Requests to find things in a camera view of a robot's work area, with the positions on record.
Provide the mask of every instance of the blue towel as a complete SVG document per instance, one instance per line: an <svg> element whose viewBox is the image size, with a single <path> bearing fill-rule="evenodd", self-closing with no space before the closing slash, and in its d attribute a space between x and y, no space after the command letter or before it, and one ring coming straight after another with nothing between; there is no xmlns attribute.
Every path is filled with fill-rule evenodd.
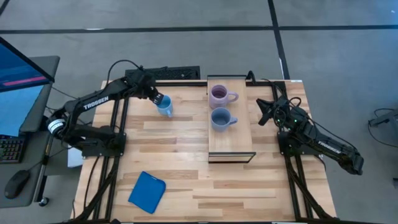
<svg viewBox="0 0 398 224"><path fill-rule="evenodd" d="M0 93L0 134L19 135L19 128L42 89L43 86L35 86Z"/></svg>
<svg viewBox="0 0 398 224"><path fill-rule="evenodd" d="M136 186L131 192L129 202L137 205L147 213L153 214L166 190L166 183L163 180L142 171Z"/></svg>

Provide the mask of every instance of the computer monitor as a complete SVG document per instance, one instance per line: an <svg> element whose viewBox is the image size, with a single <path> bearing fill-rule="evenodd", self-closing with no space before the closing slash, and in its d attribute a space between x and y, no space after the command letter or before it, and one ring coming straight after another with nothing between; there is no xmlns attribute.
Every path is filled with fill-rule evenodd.
<svg viewBox="0 0 398 224"><path fill-rule="evenodd" d="M0 92L50 82L53 77L0 37Z"/></svg>

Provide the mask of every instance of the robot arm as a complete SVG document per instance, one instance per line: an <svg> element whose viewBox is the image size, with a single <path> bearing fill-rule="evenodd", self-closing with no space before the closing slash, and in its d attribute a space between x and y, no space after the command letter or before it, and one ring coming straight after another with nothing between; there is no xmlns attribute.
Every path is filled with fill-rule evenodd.
<svg viewBox="0 0 398 224"><path fill-rule="evenodd" d="M129 97L148 98L158 105L163 94L157 91L152 75L137 70L136 73L112 81L100 91L66 102L48 119L48 129L55 138L82 150L83 156L94 156L92 154L96 154L95 151L104 156L118 155L124 149L123 133L115 133L110 126L95 128L76 122L83 112L110 100Z"/></svg>
<svg viewBox="0 0 398 224"><path fill-rule="evenodd" d="M256 102L262 111L259 124L263 126L268 119L273 118L278 126L287 128L289 132L286 141L289 142L289 147L298 149L303 145L308 146L337 161L341 168L350 174L362 175L364 159L358 150L319 132L318 128L310 123L310 118L303 109L290 106L290 101L283 96L276 102L262 99L257 99Z"/></svg>

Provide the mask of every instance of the black keyboard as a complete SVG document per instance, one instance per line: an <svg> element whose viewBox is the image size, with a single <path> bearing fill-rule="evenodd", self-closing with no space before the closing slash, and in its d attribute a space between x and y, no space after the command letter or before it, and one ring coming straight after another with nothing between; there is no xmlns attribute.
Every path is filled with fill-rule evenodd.
<svg viewBox="0 0 398 224"><path fill-rule="evenodd" d="M26 136L0 135L0 164L20 163L26 143Z"/></svg>
<svg viewBox="0 0 398 224"><path fill-rule="evenodd" d="M126 75L134 73L136 70L126 70ZM163 67L145 68L145 71L155 77L156 80L199 80L199 66L189 67Z"/></svg>

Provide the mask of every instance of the wooden board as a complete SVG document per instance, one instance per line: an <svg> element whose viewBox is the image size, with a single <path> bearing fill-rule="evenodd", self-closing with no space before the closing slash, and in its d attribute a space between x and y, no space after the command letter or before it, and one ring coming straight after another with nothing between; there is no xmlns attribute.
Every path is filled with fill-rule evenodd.
<svg viewBox="0 0 398 224"><path fill-rule="evenodd" d="M251 152L251 132L248 102L246 96L245 80L208 80L208 96L211 88L215 85L224 85L228 91L234 91L239 95L237 101L228 103L226 108L231 115L238 119L236 124L231 125L222 133L211 127L211 112L208 111L209 124L209 152Z"/></svg>
<svg viewBox="0 0 398 224"><path fill-rule="evenodd" d="M286 82L287 94L299 96L309 112L303 83ZM130 99L127 146L119 166L112 218L122 222L292 221L294 213L284 158L279 154L277 128L265 126L255 100L272 100L269 87L247 87L253 151L249 164L209 164L206 87L162 87L172 96L174 117L159 116L147 100ZM94 125L109 124L113 103L97 107ZM336 215L324 167L313 156L302 156L309 191L330 215ZM75 197L76 215L83 210L88 176L95 158L86 159ZM100 158L88 191L88 202L98 188ZM164 180L167 190L151 215L127 201L142 171ZM302 195L297 189L305 217ZM104 217L108 194L101 204Z"/></svg>

